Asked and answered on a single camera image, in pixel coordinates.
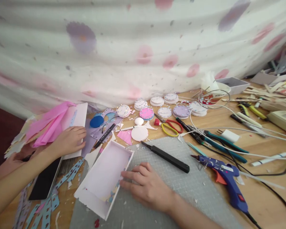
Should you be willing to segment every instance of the black marker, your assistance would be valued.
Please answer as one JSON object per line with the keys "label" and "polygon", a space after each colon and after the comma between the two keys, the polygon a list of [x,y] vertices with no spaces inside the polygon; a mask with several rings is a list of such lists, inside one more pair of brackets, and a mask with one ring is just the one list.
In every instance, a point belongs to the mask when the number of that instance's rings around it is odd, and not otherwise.
{"label": "black marker", "polygon": [[178,169],[181,169],[185,173],[189,173],[190,167],[187,164],[183,163],[182,161],[179,161],[177,158],[173,157],[172,155],[169,155],[168,153],[164,152],[156,146],[148,145],[143,141],[141,141],[141,143],[147,148],[149,148],[152,152],[162,157],[164,160],[176,166]]}
{"label": "black marker", "polygon": [[115,127],[115,124],[112,124],[111,127],[105,132],[105,134],[101,137],[101,139],[95,144],[93,148],[99,147],[100,144],[104,141],[104,139],[107,137],[107,135],[112,131],[112,129]]}

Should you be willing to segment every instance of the right hand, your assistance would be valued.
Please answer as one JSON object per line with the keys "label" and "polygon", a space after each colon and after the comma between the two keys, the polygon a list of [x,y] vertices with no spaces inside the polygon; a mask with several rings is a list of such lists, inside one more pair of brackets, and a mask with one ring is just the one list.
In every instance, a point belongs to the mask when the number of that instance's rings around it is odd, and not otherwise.
{"label": "right hand", "polygon": [[164,213],[174,207],[175,192],[162,181],[148,162],[135,166],[132,172],[122,171],[121,175],[139,184],[120,181],[121,187],[129,190],[134,199],[145,207]]}

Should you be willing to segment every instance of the hand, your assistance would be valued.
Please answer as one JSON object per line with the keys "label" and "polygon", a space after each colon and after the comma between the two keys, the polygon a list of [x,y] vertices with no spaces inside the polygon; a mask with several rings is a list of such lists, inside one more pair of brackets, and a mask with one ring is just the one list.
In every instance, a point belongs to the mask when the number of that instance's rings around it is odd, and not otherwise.
{"label": "hand", "polygon": [[129,190],[134,199],[145,207],[164,213],[168,213],[174,207],[175,192],[161,180],[149,163],[142,162],[135,166],[132,172],[122,171],[121,175],[139,184],[120,181],[121,187]]}
{"label": "hand", "polygon": [[85,127],[69,127],[61,132],[46,151],[50,151],[56,158],[74,153],[85,147],[86,142],[81,142],[84,137],[86,137]]}

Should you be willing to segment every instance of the blue foam circle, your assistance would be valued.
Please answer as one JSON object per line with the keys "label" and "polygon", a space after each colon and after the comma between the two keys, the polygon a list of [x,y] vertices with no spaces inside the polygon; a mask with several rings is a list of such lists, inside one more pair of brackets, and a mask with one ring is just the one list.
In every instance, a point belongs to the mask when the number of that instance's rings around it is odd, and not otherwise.
{"label": "blue foam circle", "polygon": [[90,121],[90,126],[92,128],[100,127],[104,123],[104,118],[102,116],[94,116]]}

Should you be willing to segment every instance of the white marker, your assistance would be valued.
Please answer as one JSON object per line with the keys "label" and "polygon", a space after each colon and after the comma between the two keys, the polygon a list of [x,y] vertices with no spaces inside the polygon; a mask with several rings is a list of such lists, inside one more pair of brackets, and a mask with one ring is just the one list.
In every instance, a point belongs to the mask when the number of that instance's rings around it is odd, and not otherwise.
{"label": "white marker", "polygon": [[275,159],[280,158],[280,157],[286,157],[286,152],[273,155],[272,158],[266,158],[266,159],[263,159],[263,160],[260,160],[260,161],[253,162],[251,165],[252,166],[262,165],[262,164],[274,161]]}

